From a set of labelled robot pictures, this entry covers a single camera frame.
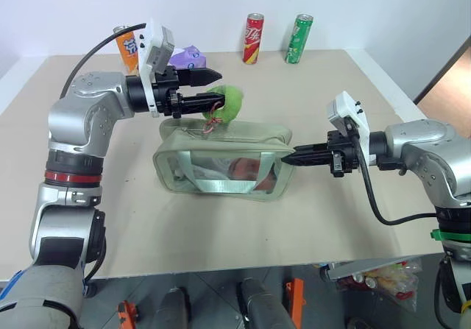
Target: bag strap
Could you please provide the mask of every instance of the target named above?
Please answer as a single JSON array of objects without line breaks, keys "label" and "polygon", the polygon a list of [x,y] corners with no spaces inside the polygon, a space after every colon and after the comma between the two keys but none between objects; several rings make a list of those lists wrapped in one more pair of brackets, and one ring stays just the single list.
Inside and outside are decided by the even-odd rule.
[{"label": "bag strap", "polygon": [[195,178],[193,173],[190,151],[177,152],[177,159],[185,176],[202,192],[248,194],[268,177],[273,163],[275,162],[275,153],[261,153],[257,180],[199,180]]}]

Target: green tennis ball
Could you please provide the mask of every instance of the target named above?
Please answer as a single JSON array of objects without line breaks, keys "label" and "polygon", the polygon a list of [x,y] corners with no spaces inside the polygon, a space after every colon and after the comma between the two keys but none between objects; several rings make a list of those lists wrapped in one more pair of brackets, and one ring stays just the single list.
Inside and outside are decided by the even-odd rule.
[{"label": "green tennis ball", "polygon": [[[239,88],[231,85],[221,85],[210,88],[208,92],[220,93],[225,96],[224,107],[214,111],[214,118],[220,118],[223,123],[229,123],[238,115],[242,107],[242,97],[244,96]],[[203,113],[203,116],[206,119],[211,118],[209,112]]]}]

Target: red soda can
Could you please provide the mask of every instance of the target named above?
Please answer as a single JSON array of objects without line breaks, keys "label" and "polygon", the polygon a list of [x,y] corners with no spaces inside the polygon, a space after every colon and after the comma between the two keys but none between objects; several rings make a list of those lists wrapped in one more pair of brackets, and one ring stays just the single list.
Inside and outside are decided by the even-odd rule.
[{"label": "red soda can", "polygon": [[243,61],[246,64],[255,64],[257,62],[258,50],[263,29],[263,15],[252,13],[247,16],[247,27],[245,29],[244,56]]}]

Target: cable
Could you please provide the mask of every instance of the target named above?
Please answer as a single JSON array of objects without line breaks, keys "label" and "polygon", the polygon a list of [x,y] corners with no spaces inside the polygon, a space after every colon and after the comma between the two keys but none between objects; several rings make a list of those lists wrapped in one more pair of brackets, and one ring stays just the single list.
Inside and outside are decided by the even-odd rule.
[{"label": "cable", "polygon": [[361,174],[363,175],[363,181],[365,183],[365,189],[366,189],[366,194],[368,195],[369,204],[371,205],[371,209],[373,210],[373,213],[379,222],[387,226],[395,226],[396,224],[403,224],[404,222],[407,222],[407,221],[422,219],[425,217],[436,217],[435,213],[418,213],[416,215],[410,215],[410,216],[403,217],[401,219],[397,219],[393,221],[384,219],[378,209],[378,204],[376,204],[375,193],[373,192],[373,187],[371,184],[371,180],[369,178],[368,165],[366,164],[363,151],[361,150],[360,140],[358,139],[357,136],[353,136],[351,140],[353,143],[353,147],[355,148],[355,153],[358,158],[358,162],[360,163]]},{"label": "cable", "polygon": [[95,265],[93,265],[92,270],[85,277],[85,283],[90,281],[91,278],[96,274],[96,272],[98,272],[98,270],[103,264],[103,261],[105,260],[105,256],[106,256],[106,237],[103,238],[102,251],[100,252],[98,259],[96,259]]},{"label": "cable", "polygon": [[74,80],[75,78],[75,75],[77,75],[77,73],[79,72],[79,70],[81,69],[81,67],[83,67],[83,65],[87,62],[87,60],[90,59],[90,57],[92,55],[94,55],[95,53],[97,53],[101,48],[103,48],[104,46],[106,46],[109,42],[111,42],[112,40],[115,40],[116,38],[118,38],[119,36],[121,35],[124,35],[125,33],[128,33],[128,32],[132,32],[132,31],[135,31],[137,29],[143,29],[144,27],[146,27],[146,24],[139,24],[139,25],[134,25],[134,26],[131,26],[131,27],[127,27],[117,33],[113,33],[110,37],[104,39],[102,42],[98,43],[96,46],[94,46],[78,63],[77,65],[75,66],[74,70],[72,70],[72,72],[70,73],[70,75],[68,76],[67,78],[67,81],[65,81],[65,84],[64,84],[64,87],[62,89],[62,92],[60,93],[60,99],[62,99],[63,97],[65,97],[65,95],[67,94],[67,90],[68,90],[68,87],[71,85],[72,83],[72,80]]},{"label": "cable", "polygon": [[433,291],[433,309],[435,310],[436,321],[440,323],[444,329],[452,329],[443,321],[442,315],[440,314],[440,268],[439,271],[436,272],[435,290]]}]

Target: beige table surface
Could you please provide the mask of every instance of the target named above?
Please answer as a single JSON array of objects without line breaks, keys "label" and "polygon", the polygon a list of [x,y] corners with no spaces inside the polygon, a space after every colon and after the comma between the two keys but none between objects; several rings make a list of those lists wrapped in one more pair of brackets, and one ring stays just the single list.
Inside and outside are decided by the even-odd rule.
[{"label": "beige table surface", "polygon": [[[50,57],[0,116],[0,279],[28,266],[29,229],[47,156],[47,114],[78,56]],[[245,92],[239,118],[284,124],[292,146],[325,142],[326,105],[346,90],[362,102],[372,131],[400,122],[341,50],[309,51],[289,66],[263,52],[247,66],[239,53],[208,54],[221,83]],[[119,70],[116,55],[95,56],[85,70]],[[185,88],[184,94],[201,92]],[[298,168],[286,194],[262,203],[172,194],[156,177],[152,155],[163,117],[141,113],[119,121],[105,159],[103,198],[108,252],[105,277],[387,258],[440,252],[434,219],[387,227],[373,216],[358,172],[333,178],[327,166]],[[433,211],[413,175],[371,168],[386,218]]]}]

